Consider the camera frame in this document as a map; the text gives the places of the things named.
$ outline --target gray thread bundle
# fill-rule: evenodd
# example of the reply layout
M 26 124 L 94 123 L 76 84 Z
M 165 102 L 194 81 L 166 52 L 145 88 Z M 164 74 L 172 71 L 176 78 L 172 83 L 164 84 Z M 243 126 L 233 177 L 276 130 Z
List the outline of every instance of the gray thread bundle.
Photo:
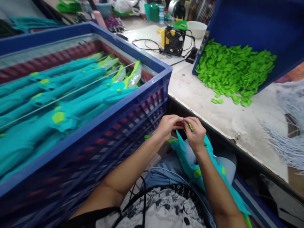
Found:
M 297 131 L 301 134 L 289 138 L 261 123 L 270 146 L 283 158 L 288 166 L 296 168 L 304 175 L 304 79 L 298 82 L 278 84 L 277 99 L 282 109 L 289 113 L 296 123 Z

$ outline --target workbench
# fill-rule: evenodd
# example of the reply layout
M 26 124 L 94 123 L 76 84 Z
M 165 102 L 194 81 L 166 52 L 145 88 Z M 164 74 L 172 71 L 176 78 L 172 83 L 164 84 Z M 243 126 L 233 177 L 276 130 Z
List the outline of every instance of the workbench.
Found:
M 43 2 L 58 13 L 55 7 L 58 4 L 57 0 L 43 0 Z M 73 23 L 74 15 L 61 15 Z M 128 37 L 129 42 L 146 38 L 153 39 L 161 45 L 157 29 L 165 25 L 156 25 L 138 17 L 123 20 L 123 25 L 127 29 L 123 35 Z M 201 41 L 196 41 L 197 48 Z M 189 42 L 190 39 L 186 40 L 184 47 L 188 47 Z M 293 197 L 304 202 L 304 177 L 296 175 L 297 170 L 287 167 L 271 147 L 261 126 L 261 123 L 266 123 L 269 127 L 287 135 L 285 113 L 278 105 L 275 84 L 254 95 L 249 107 L 235 105 L 231 98 L 224 95 L 221 96 L 224 100 L 222 104 L 214 104 L 211 102 L 215 96 L 214 91 L 205 87 L 202 81 L 192 75 L 192 64 L 185 62 L 181 57 L 169 59 L 152 51 L 147 52 L 173 66 L 168 89 L 171 99 L 200 118 L 224 139 L 229 140 L 241 155 L 260 167 L 262 173 L 271 177 L 272 181 Z

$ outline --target human hand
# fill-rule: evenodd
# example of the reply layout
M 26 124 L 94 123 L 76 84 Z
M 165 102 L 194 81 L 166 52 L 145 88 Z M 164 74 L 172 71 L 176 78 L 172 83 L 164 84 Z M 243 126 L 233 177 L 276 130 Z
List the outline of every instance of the human hand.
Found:
M 196 117 L 187 117 L 183 119 L 185 125 L 185 131 L 190 147 L 194 153 L 204 150 L 204 138 L 206 134 L 206 129 L 200 123 L 199 119 Z
M 166 141 L 170 139 L 171 131 L 177 129 L 184 129 L 181 117 L 177 115 L 163 116 L 153 136 Z

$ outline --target forearm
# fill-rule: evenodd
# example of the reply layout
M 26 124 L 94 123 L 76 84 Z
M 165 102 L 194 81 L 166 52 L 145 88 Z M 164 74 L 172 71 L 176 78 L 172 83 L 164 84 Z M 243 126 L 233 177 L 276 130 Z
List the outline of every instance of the forearm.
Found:
M 106 185 L 125 197 L 163 143 L 162 139 L 152 136 L 135 153 L 109 173 L 101 185 Z
M 213 165 L 208 152 L 196 153 L 197 161 L 201 169 L 207 198 L 210 203 L 215 221 L 218 227 L 233 227 L 234 222 L 239 223 L 238 227 L 246 227 L 243 216 L 231 196 L 225 182 Z

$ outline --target cooling fan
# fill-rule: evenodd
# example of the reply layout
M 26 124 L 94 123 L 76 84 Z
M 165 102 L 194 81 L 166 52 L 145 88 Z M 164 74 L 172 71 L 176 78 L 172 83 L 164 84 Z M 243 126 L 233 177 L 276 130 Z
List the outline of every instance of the cooling fan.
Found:
M 180 57 L 183 52 L 186 31 L 173 27 L 165 29 L 165 52 Z

